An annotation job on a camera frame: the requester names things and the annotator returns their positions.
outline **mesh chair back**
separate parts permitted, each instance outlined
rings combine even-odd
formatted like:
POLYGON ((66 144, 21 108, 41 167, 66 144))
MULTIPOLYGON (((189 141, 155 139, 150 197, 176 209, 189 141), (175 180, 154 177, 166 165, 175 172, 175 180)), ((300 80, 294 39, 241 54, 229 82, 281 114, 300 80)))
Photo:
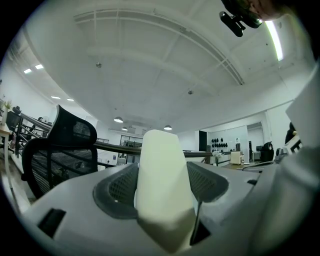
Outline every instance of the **mesh chair back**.
POLYGON ((18 114, 12 111, 8 112, 5 123, 10 131, 14 131, 16 129, 20 119, 21 116, 19 116, 18 114))
POLYGON ((97 141, 93 125, 57 106, 57 115, 47 139, 52 145, 77 147, 90 146, 97 141))
POLYGON ((52 145, 46 138, 34 138, 22 152, 22 167, 34 196, 40 198, 58 184, 98 171, 94 146, 52 145))

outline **recessed light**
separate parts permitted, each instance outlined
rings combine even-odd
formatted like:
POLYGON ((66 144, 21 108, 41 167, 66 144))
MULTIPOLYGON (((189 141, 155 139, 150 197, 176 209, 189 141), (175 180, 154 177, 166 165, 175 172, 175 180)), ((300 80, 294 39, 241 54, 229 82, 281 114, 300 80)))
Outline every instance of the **recessed light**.
POLYGON ((124 121, 122 120, 122 118, 120 116, 117 116, 115 119, 113 119, 115 122, 117 123, 123 123, 124 121))
POLYGON ((171 131, 171 130, 172 130, 172 127, 171 127, 170 125, 166 125, 166 126, 164 127, 164 129, 167 130, 167 131, 171 131))
POLYGON ((39 65, 36 65, 35 68, 36 68, 37 70, 40 70, 40 69, 43 69, 44 66, 42 66, 41 64, 39 64, 39 65))
POLYGON ((25 71, 23 71, 25 74, 28 74, 30 72, 32 72, 32 70, 30 68, 26 69, 25 71))
POLYGON ((282 48, 281 48, 281 43, 280 43, 280 39, 275 27, 275 24, 273 21, 266 21, 265 22, 266 26, 269 29, 269 32, 271 34, 273 43, 274 43, 274 47, 275 47, 275 51, 276 51, 276 55, 278 57, 278 61, 282 61, 284 58, 284 54, 282 52, 282 48))

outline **white ceiling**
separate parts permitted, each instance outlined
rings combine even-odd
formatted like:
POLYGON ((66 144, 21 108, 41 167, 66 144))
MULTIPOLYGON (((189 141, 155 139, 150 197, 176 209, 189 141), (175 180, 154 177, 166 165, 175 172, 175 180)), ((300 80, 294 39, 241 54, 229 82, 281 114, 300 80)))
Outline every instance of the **white ceiling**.
MULTIPOLYGON (((219 19, 219 12, 225 11, 221 0, 71 2, 57 4, 64 7, 61 18, 54 11, 60 9, 49 6, 52 11, 43 8, 29 28, 27 22, 25 32, 34 53, 25 46, 20 70, 41 60, 45 69, 25 75, 39 91, 63 100, 67 92, 111 129, 121 128, 113 121, 115 116, 121 116, 126 126, 162 129, 199 102, 214 101, 226 89, 245 87, 253 77, 279 65, 267 27, 247 27, 243 37, 236 37, 219 19), (43 32, 52 26, 55 36, 47 41, 44 34, 30 36, 38 26, 43 32), (64 64, 70 70, 62 69, 64 64), (91 81, 84 85, 86 95, 79 81, 91 81)), ((297 40, 289 18, 275 24, 284 59, 292 59, 297 40)))

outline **white wall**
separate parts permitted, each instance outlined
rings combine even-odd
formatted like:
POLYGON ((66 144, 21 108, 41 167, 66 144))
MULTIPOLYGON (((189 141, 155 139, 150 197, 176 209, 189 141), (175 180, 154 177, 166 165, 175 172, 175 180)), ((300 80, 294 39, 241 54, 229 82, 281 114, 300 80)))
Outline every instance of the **white wall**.
MULTIPOLYGON (((98 121, 95 127, 97 137, 101 139, 109 140, 109 144, 120 145, 121 134, 109 130, 102 122, 98 121)), ((102 163, 107 163, 109 161, 110 165, 117 165, 118 162, 118 153, 105 151, 98 149, 98 161, 102 163)))
POLYGON ((204 129, 202 131, 212 133, 212 132, 233 129, 233 128, 241 127, 241 126, 253 125, 256 123, 262 124, 263 144, 269 142, 271 139, 270 139, 269 124, 267 122, 266 112, 261 112, 261 113, 258 113, 258 114, 255 114, 255 115, 252 115, 252 116, 249 116, 247 118, 243 118, 243 119, 240 119, 237 121, 217 125, 217 126, 214 126, 211 128, 204 129))
POLYGON ((251 141, 252 151, 255 152, 257 146, 264 145, 264 133, 262 127, 248 129, 248 140, 251 141))
POLYGON ((92 116, 86 116, 86 117, 85 117, 85 120, 86 120, 87 122, 89 122, 90 124, 92 124, 93 127, 96 127, 96 126, 97 126, 98 120, 95 119, 94 117, 92 117, 92 116))
POLYGON ((244 155, 244 161, 249 163, 249 140, 248 140, 248 130, 247 126, 240 126, 237 128, 226 129, 215 132, 208 132, 207 134, 208 143, 212 145, 212 139, 219 139, 218 143, 221 143, 221 138, 223 138, 223 143, 227 143, 228 147, 218 147, 218 150, 223 150, 224 152, 230 151, 230 149, 236 149, 236 139, 240 139, 241 151, 244 155))
POLYGON ((53 104, 30 85, 11 65, 8 58, 4 58, 0 67, 0 98, 12 101, 12 106, 19 106, 21 111, 33 118, 49 117, 53 104))
POLYGON ((286 114, 286 110, 290 105, 291 102, 266 111, 274 151, 285 145, 285 139, 290 124, 290 119, 286 114))
POLYGON ((199 150, 199 131, 186 131, 177 134, 182 150, 199 150))

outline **person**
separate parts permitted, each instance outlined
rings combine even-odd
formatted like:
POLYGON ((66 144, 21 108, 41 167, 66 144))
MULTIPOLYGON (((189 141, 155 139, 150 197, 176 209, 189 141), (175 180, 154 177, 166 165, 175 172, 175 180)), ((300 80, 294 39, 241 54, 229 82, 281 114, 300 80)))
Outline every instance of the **person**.
POLYGON ((237 7, 249 10, 256 19, 262 21, 272 21, 280 18, 285 14, 292 14, 299 18, 300 22, 309 34, 311 48, 314 58, 319 56, 319 36, 318 36, 318 17, 313 13, 319 10, 319 2, 313 1, 312 7, 299 0, 232 0, 237 3, 237 7))
POLYGON ((289 141, 291 141, 291 139, 296 136, 298 133, 294 127, 294 125, 292 124, 292 122, 290 122, 289 124, 289 130, 286 133, 285 136, 285 144, 287 144, 289 141))

